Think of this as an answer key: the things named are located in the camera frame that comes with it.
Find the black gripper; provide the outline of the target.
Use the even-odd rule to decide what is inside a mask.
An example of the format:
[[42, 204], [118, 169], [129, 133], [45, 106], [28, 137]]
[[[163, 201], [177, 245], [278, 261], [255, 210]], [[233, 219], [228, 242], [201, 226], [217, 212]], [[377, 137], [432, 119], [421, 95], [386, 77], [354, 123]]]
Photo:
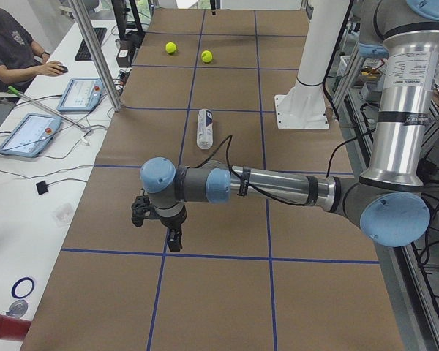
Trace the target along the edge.
[[171, 217], [161, 218], [161, 223], [169, 229], [167, 237], [167, 245], [171, 252], [180, 252], [183, 249], [182, 246], [182, 224], [187, 219], [187, 210], [182, 208], [180, 212]]

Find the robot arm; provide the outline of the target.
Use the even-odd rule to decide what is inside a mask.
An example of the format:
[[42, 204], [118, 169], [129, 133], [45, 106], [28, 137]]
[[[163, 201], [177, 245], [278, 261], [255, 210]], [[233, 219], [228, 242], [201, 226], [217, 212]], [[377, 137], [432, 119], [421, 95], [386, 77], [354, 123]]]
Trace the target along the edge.
[[143, 192], [132, 204], [132, 223], [159, 220], [168, 229], [169, 249], [177, 252], [186, 203], [224, 203], [232, 193], [257, 193], [344, 216], [384, 246], [420, 238], [431, 222], [416, 171], [439, 58], [439, 1], [364, 2], [360, 42], [382, 45], [388, 61], [369, 166], [357, 179], [318, 179], [211, 160], [177, 167], [156, 157], [140, 169]]

